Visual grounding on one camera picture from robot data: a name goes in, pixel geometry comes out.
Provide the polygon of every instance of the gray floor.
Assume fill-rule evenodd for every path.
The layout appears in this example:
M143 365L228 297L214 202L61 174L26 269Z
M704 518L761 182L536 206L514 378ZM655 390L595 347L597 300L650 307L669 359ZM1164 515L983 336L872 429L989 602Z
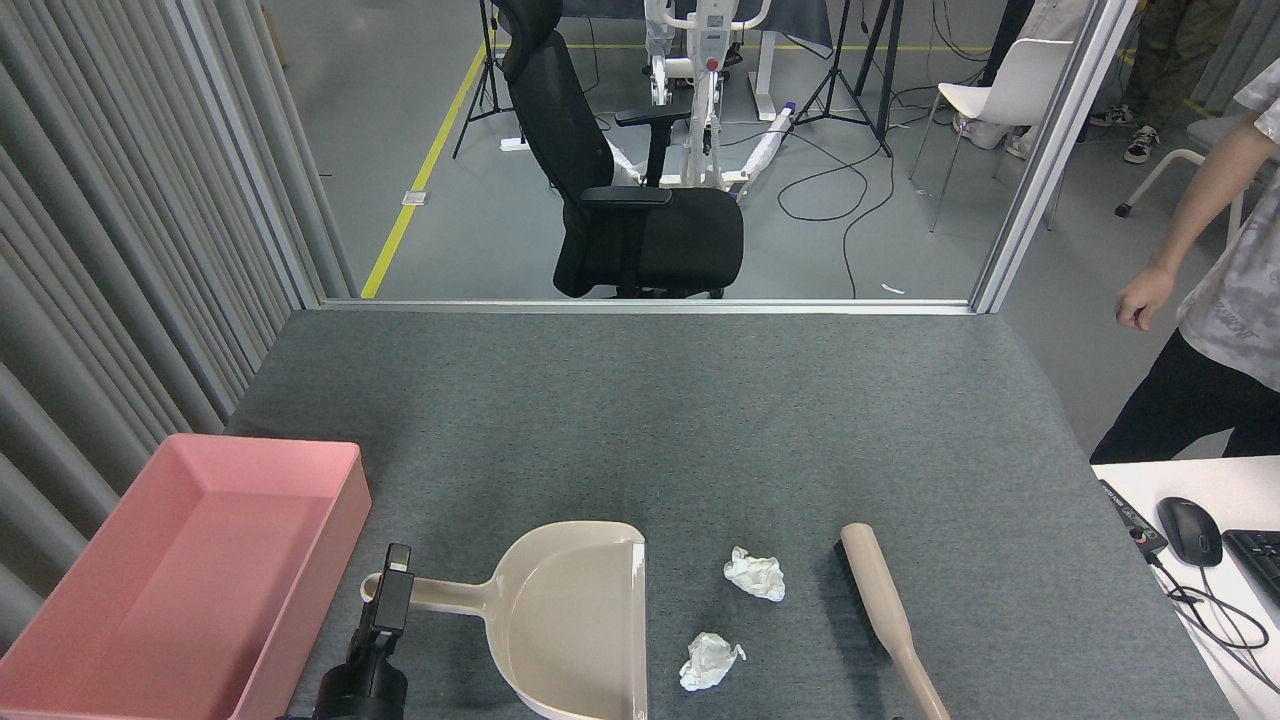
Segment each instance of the gray floor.
M951 18L950 37L955 42L989 44L1002 3L984 5L991 6L989 12ZM324 13L300 0L269 0L268 6L279 28L287 77L303 126L326 176L325 187L348 258L356 277L365 278L383 251L401 211L401 197L417 176L475 56L480 41L476 5L471 0L346 0L326 3ZM895 82L899 90L957 81L980 67L940 47L927 15L922 15L927 12L908 9ZM609 110L646 104L646 83L639 76L644 54L636 47L636 23L566 19L561 29L571 44L584 46L573 51L573 59L585 87L595 82L599 68L603 82L589 97L603 122L611 119ZM585 49L593 42L593 32L599 46L594 53ZM846 44L863 40L851 27ZM754 53L746 55L751 63ZM846 58L844 65L852 79L860 51ZM824 68L826 63L801 50L780 50L774 97L803 102ZM730 79L726 142L763 129L754 122L745 74L740 70ZM873 73L870 85L876 87L878 79ZM1117 90L1115 85L1105 88L1103 97ZM876 102L877 94L867 92L868 105ZM506 102L504 90L499 97ZM847 97L841 97L837 95L837 106L847 108L841 105ZM906 104L931 100L928 90L904 96ZM430 200L413 215L376 297L558 299L550 286L562 233L558 197L529 154L498 151L498 140L516 133L509 113L472 123L460 156L451 160L465 113L466 105L431 173ZM893 122L908 124L890 135L897 158L891 164L876 155L860 164L865 181L842 170L797 186L782 197L792 214L838 215L865 187L859 209L844 219L801 222L780 210L778 193L785 186L837 164L810 145L788 141L744 200L746 260L728 296L854 297L845 268L847 252L858 297L966 297L1007 209L1021 163L964 142L938 232L929 233L927 218L933 200L905 179L923 132L922 114L895 106ZM1194 118L1187 110L1179 119ZM607 135L632 158L643 156L643 132L614 128ZM806 126L799 135L846 161L874 150L865 128L833 120ZM936 191L954 137L943 127L931 132L916 172L925 191ZM1088 142L1076 146L1055 229L1039 232L1002 310L1057 388L1084 448L1092 448L1106 430L1172 329L1171 307L1151 333L1119 328L1111 318L1116 290L1146 261L1190 177L1188 168L1176 169L1130 218L1116 218L1115 205L1149 169L1120 161L1126 140L1121 131L1093 132ZM1179 133L1167 133L1165 149L1180 143ZM739 164L749 150L750 142L727 149L726 164ZM991 179L997 161L998 182ZM852 217L886 196L883 208L860 219L846 234ZM1225 223L1220 220L1188 256L1180 291L1189 290L1208 268L1224 237ZM1193 447L1188 456L1215 455L1220 448L1221 439L1212 438Z

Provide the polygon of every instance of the dustpan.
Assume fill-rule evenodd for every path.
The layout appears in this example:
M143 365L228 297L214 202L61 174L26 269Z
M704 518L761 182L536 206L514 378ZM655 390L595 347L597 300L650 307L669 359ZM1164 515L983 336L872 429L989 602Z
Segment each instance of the dustpan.
M479 585L415 579L411 603L484 618L498 671L543 717L646 720L644 583L639 530L575 520L526 533Z

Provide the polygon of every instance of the black pants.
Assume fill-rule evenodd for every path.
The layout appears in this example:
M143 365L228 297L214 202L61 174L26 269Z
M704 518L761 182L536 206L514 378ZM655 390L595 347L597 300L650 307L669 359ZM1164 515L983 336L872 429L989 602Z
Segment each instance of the black pants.
M1280 392L1204 357L1175 331L1089 462L1170 460L1230 428L1224 456L1280 455Z

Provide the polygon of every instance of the keyboard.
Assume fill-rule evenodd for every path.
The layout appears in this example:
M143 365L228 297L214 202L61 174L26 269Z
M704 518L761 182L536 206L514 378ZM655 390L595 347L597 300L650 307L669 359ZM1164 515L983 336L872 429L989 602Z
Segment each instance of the keyboard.
M1280 607L1280 530L1226 530L1222 544Z

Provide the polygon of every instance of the crumpled paper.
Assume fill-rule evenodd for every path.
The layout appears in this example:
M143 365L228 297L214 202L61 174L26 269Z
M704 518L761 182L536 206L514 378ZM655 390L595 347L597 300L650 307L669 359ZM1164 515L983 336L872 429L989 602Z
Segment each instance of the crumpled paper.
M742 646L728 647L728 642L716 633L698 633L689 643L689 661L680 669L680 687L689 692L713 688L724 679L728 669L741 657Z
M751 557L741 547L733 547L732 557L724 564L724 578L755 597L773 602L781 602L787 594L778 559Z

